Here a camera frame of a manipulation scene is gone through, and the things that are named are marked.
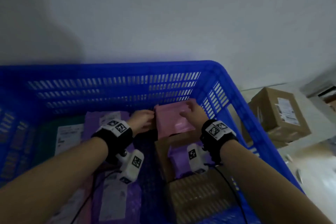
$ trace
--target hand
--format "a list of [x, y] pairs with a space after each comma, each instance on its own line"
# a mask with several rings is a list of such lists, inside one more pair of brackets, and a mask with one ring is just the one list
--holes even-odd
[[139, 133], [147, 132], [152, 125], [153, 119], [153, 111], [135, 111], [127, 121], [127, 124], [131, 127], [133, 131], [133, 137], [135, 137]]
[[187, 101], [191, 112], [180, 112], [180, 115], [188, 120], [196, 129], [202, 129], [203, 124], [209, 119], [202, 107], [200, 107], [195, 99]]

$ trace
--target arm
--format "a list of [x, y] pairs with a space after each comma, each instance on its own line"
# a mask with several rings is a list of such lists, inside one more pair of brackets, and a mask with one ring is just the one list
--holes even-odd
[[[133, 136], [145, 132], [152, 111], [138, 111], [128, 120]], [[65, 151], [27, 171], [0, 189], [0, 223], [44, 224], [82, 185], [108, 155], [98, 137]]]
[[[202, 129], [208, 120], [207, 115], [195, 101], [190, 101], [188, 105], [191, 112], [182, 112], [180, 115], [187, 118], [196, 129]], [[331, 224], [306, 195], [240, 143], [229, 140], [217, 147], [217, 142], [220, 140], [214, 140], [214, 147], [209, 150], [211, 156], [220, 155], [222, 163], [262, 223]]]

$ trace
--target white tracking device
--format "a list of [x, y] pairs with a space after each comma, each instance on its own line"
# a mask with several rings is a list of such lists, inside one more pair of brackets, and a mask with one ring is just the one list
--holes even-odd
[[188, 155], [189, 155], [189, 165], [191, 171], [197, 174], [202, 174], [208, 171], [209, 167], [204, 165], [205, 155], [208, 154], [207, 151], [203, 150], [201, 146], [198, 144], [191, 144], [187, 147]]
[[144, 154], [139, 150], [132, 153], [125, 150], [122, 154], [117, 154], [116, 158], [122, 163], [117, 179], [125, 184], [135, 182], [144, 162]]

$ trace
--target person's left hand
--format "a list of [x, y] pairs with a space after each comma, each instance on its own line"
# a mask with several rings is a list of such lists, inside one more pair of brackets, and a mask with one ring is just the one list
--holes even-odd
[[153, 122], [154, 112], [150, 110], [140, 110], [135, 111], [127, 124], [131, 127], [133, 131], [133, 137], [139, 133], [147, 132]]

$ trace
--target person's left arm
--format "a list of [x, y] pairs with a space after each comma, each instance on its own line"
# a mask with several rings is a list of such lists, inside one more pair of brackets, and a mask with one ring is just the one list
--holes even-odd
[[[133, 136], [148, 130], [154, 112], [127, 121]], [[0, 189], [0, 223], [44, 224], [107, 158], [106, 142], [93, 137], [20, 175]]]

